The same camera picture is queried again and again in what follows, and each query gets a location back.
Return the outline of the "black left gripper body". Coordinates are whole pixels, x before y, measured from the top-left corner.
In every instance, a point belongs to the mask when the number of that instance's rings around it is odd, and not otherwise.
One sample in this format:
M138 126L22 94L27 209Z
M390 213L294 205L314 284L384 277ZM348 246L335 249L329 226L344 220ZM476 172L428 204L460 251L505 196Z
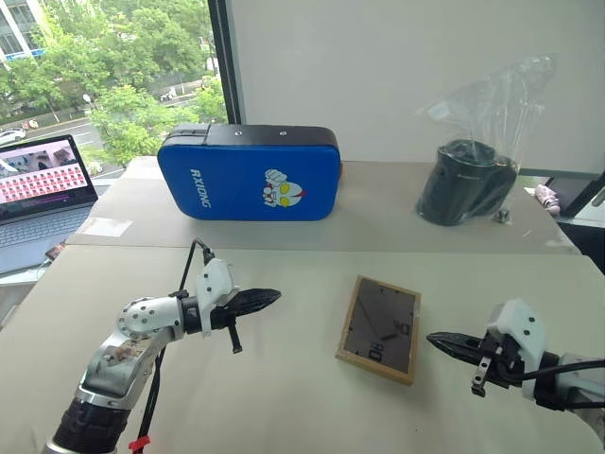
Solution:
M242 304L242 294L237 293L230 302L224 306L216 306L210 314L212 330L228 330L234 354L239 354L243 351L236 328L236 321L242 316Z

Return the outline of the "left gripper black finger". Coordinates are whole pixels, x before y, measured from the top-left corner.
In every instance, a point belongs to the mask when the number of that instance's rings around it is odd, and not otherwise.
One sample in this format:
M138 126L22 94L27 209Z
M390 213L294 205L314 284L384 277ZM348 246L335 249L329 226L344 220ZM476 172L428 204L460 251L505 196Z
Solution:
M235 317L245 317L250 314L259 312L275 302L275 299L252 299L252 300L241 300L238 301L235 310Z
M250 288L235 296L237 306L270 306L282 296L280 290L273 288Z

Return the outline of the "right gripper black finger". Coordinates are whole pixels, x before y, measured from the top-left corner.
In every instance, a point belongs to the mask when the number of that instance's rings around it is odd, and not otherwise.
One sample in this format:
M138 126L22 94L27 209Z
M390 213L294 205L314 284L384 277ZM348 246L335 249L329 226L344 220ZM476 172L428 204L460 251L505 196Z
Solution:
M481 338L453 332L434 332L426 339L440 350L476 349L482 342Z
M449 357L472 365L478 365L483 358L481 351L475 346L440 341L433 342L432 345Z

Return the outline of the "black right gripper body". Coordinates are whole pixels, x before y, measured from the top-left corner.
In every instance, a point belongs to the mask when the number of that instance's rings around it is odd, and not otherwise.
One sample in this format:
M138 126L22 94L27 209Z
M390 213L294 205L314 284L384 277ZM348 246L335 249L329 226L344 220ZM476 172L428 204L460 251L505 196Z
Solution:
M474 348L476 356L476 370L471 382L472 394L485 396L488 382L505 389L522 386L519 375L524 372L524 362L519 355L519 343L511 335L506 334L497 339L486 334L482 339L472 338L469 345Z

